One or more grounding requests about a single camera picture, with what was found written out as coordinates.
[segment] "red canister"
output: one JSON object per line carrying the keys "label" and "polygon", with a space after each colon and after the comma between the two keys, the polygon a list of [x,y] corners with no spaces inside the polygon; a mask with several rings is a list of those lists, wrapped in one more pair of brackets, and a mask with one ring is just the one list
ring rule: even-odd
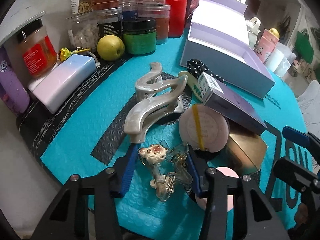
{"label": "red canister", "polygon": [[171,5],[169,37],[180,37],[184,29],[187,0],[165,0],[165,3]]}

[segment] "panda sticker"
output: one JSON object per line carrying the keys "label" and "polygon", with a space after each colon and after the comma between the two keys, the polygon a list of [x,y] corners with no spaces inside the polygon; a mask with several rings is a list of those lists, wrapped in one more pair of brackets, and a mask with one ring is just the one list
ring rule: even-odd
{"label": "panda sticker", "polygon": [[262,55],[262,51],[263,51],[263,47],[262,47],[262,46],[259,46],[259,47],[257,48],[257,53],[260,54],[260,55]]}

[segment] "purple bottle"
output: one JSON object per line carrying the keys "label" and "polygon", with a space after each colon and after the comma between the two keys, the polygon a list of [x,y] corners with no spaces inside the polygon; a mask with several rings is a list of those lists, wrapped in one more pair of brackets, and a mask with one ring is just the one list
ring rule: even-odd
{"label": "purple bottle", "polygon": [[22,114],[29,105],[30,97],[16,74],[4,47],[0,47],[0,98],[15,114]]}

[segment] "metal screw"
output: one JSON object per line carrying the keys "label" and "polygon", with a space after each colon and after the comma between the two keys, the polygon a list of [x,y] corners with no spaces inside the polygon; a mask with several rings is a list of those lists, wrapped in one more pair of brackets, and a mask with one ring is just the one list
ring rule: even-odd
{"label": "metal screw", "polygon": [[215,174],[215,173],[217,172],[217,170],[216,170],[215,168],[208,168],[208,169],[207,169],[207,172],[208,172],[209,174]]}
{"label": "metal screw", "polygon": [[79,179],[79,175],[78,174],[73,174],[70,176],[70,180],[71,181],[77,181]]}
{"label": "metal screw", "polygon": [[112,174],[115,172],[115,169],[112,167],[106,168],[106,174]]}
{"label": "metal screw", "polygon": [[251,180],[251,177],[250,177],[250,175],[243,175],[243,176],[242,176],[242,179],[243,179],[244,181],[246,181],[246,182],[249,182],[249,181]]}
{"label": "metal screw", "polygon": [[319,182],[319,180],[314,179],[314,180],[313,180],[313,184],[314,184],[317,188],[320,188],[320,182]]}

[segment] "green bag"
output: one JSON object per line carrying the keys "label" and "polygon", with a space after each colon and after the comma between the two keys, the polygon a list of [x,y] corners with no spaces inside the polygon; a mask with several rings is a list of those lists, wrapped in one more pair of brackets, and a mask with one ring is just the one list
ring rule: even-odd
{"label": "green bag", "polygon": [[301,32],[297,33],[297,40],[295,44],[295,48],[298,51],[298,53],[302,56],[302,58],[308,62],[309,64],[312,63],[313,60],[313,48],[309,43],[309,36],[307,32],[304,32],[305,34],[302,34]]}

